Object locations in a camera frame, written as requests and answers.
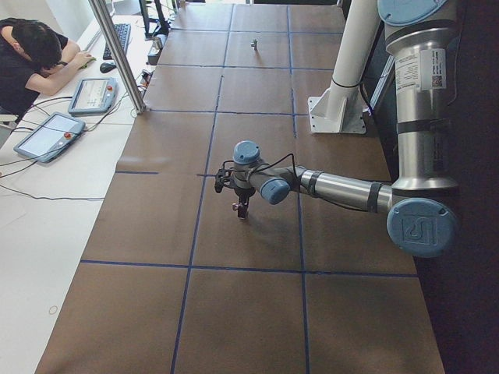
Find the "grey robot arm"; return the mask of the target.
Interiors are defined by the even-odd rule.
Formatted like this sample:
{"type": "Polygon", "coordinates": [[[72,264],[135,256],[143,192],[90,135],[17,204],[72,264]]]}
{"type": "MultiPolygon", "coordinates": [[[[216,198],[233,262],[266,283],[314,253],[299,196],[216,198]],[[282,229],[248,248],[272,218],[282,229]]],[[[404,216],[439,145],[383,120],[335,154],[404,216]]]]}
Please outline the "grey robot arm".
{"type": "Polygon", "coordinates": [[[369,182],[280,162],[269,164],[249,140],[235,145],[232,166],[221,168],[215,188],[230,188],[234,210],[245,218],[250,197],[280,203],[290,192],[347,210],[386,215],[392,242],[421,258],[452,247],[458,219],[448,206],[458,184],[447,174],[444,117],[448,99],[447,49],[458,34],[456,1],[354,1],[346,19],[330,86],[310,97],[310,128],[335,135],[333,154],[342,170],[362,161],[381,163],[381,146],[366,139],[364,115],[372,110],[362,75],[377,31],[385,30],[388,76],[395,81],[399,175],[392,183],[369,182]]]}

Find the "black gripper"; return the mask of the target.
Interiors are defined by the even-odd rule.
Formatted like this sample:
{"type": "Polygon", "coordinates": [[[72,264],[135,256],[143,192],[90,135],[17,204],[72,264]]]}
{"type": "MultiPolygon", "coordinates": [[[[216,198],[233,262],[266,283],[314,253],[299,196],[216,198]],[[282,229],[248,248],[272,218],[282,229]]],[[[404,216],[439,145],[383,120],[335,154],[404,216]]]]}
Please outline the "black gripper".
{"type": "Polygon", "coordinates": [[[255,188],[244,189],[235,187],[234,191],[239,197],[237,203],[237,217],[239,219],[246,219],[248,215],[249,198],[255,194],[256,190],[255,188]]]}

